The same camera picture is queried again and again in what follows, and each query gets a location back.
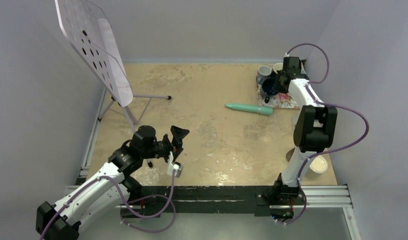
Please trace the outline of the brown mug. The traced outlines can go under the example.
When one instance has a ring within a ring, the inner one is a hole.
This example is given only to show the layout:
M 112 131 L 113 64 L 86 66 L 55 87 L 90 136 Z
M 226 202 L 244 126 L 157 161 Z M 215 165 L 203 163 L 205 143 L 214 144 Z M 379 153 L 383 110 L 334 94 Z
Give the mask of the brown mug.
M 285 158 L 286 158 L 286 161 L 287 162 L 290 162 L 290 160 L 291 160 L 291 158 L 292 158 L 292 155 L 293 155 L 293 153 L 294 153 L 294 148 L 292 148 L 292 149 L 290 149 L 287 153 L 286 153 L 286 156 L 285 156 Z

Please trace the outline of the cream mug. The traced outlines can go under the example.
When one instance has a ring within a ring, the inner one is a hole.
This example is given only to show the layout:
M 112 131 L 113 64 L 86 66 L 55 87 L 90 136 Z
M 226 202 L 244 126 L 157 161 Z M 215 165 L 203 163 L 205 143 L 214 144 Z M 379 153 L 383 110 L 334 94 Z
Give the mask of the cream mug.
M 310 180 L 318 179 L 321 175 L 327 172 L 328 167 L 328 161 L 321 155 L 317 156 L 311 162 L 305 174 L 305 178 Z

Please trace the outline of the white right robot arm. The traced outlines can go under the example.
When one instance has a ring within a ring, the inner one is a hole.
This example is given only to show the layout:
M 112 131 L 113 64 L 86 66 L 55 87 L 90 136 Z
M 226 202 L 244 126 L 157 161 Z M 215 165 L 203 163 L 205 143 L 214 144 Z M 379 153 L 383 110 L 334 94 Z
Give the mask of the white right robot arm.
M 294 126 L 294 151 L 286 169 L 279 174 L 272 190 L 273 199 L 283 204 L 301 194 L 300 186 L 315 155 L 333 143 L 338 111 L 324 106 L 311 87 L 309 78 L 301 72 L 301 60 L 295 56 L 283 58 L 277 72 L 275 90 L 291 95 L 300 112 Z

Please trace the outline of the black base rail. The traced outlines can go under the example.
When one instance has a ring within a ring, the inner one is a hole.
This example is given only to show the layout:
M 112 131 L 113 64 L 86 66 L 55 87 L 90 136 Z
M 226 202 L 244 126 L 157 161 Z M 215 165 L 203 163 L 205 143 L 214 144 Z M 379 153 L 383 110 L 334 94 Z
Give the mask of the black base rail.
M 143 186 L 127 193 L 130 206 L 150 216 L 163 211 L 177 214 L 253 214 L 290 220 L 307 200 L 301 190 L 298 197 L 276 198 L 274 185 L 256 186 L 175 186 L 171 202 L 169 186 Z

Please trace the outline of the grey mug with lettering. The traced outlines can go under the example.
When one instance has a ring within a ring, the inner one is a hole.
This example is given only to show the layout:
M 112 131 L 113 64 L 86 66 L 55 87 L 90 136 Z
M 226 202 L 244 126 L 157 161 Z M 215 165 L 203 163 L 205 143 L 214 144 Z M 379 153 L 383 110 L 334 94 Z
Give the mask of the grey mug with lettering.
M 268 65 L 261 65 L 258 67 L 256 75 L 256 83 L 262 85 L 263 82 L 272 74 L 272 68 Z

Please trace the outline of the floral tray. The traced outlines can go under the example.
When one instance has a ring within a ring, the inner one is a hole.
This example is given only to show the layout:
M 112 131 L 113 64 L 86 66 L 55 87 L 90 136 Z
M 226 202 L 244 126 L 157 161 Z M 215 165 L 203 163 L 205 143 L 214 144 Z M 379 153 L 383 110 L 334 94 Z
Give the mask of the floral tray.
M 268 106 L 276 109 L 299 109 L 299 105 L 295 101 L 295 99 L 286 94 L 286 93 L 278 93 L 274 96 L 269 98 L 268 102 L 265 102 L 266 95 L 262 91 L 262 87 L 260 84 L 257 84 L 257 102 L 260 106 Z

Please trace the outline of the dark blue mug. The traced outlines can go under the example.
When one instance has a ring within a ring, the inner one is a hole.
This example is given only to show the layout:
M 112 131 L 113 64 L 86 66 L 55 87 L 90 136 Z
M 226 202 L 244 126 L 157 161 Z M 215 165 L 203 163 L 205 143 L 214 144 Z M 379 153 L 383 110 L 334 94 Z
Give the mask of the dark blue mug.
M 268 104 L 270 99 L 278 93 L 275 89 L 275 82 L 275 78 L 267 78 L 261 85 L 260 95 L 266 104 Z

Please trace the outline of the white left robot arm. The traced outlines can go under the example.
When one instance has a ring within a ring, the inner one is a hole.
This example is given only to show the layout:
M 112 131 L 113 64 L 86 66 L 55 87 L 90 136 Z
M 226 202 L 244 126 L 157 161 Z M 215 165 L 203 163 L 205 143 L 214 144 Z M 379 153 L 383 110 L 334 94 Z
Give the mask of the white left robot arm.
M 147 199 L 142 196 L 141 184 L 131 174 L 142 167 L 145 160 L 163 158 L 168 165 L 167 173 L 172 179 L 178 178 L 183 165 L 176 160 L 183 151 L 183 139 L 190 133 L 188 129 L 171 126 L 172 139 L 165 134 L 157 140 L 152 126 L 142 125 L 115 150 L 108 161 L 90 179 L 72 191 L 68 196 L 53 204 L 45 201 L 36 211 L 35 230 L 42 240 L 76 240 L 80 228 L 92 220 L 105 207 L 113 208 L 123 204 L 134 216 L 152 219 L 161 215 L 168 206 L 176 210 L 172 197 L 174 183 L 171 183 L 166 203 L 160 211 L 152 215 L 136 212 L 131 205 Z

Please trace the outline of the black mug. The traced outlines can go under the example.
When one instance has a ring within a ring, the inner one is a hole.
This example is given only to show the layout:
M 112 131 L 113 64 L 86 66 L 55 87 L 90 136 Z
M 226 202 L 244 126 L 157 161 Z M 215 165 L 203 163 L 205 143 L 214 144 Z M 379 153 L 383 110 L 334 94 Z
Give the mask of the black mug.
M 281 72 L 282 69 L 283 69 L 283 63 L 282 63 L 282 62 L 275 63 L 275 64 L 272 66 L 272 74 L 271 74 L 271 77 L 276 78 L 277 75 L 278 75 L 278 72 Z

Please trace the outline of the mint green tube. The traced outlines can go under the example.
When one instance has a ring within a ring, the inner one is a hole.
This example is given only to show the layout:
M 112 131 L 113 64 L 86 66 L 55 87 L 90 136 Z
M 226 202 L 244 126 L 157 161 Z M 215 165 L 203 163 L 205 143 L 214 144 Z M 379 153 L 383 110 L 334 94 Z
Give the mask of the mint green tube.
M 273 113 L 273 108 L 265 105 L 250 105 L 250 104 L 240 104 L 240 103 L 226 103 L 225 107 L 235 111 L 257 113 L 260 115 L 271 115 Z

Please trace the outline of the white box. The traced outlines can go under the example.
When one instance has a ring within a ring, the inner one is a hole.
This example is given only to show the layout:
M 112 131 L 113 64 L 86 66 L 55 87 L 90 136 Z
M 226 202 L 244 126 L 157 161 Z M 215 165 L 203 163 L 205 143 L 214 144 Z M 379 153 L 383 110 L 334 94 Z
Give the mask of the white box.
M 296 116 L 296 115 L 294 115 L 293 117 L 292 117 L 292 130 L 294 131 L 295 130 L 295 128 L 296 128 L 296 124 L 297 124 L 297 121 L 298 121 L 298 116 Z

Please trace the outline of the perforated calibration board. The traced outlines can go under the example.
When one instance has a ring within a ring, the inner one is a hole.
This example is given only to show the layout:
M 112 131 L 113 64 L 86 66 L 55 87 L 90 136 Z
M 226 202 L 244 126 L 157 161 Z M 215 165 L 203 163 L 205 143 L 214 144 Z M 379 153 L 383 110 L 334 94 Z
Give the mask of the perforated calibration board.
M 133 100 L 115 37 L 109 21 L 100 17 L 86 0 L 56 0 L 62 33 L 94 75 L 125 107 Z

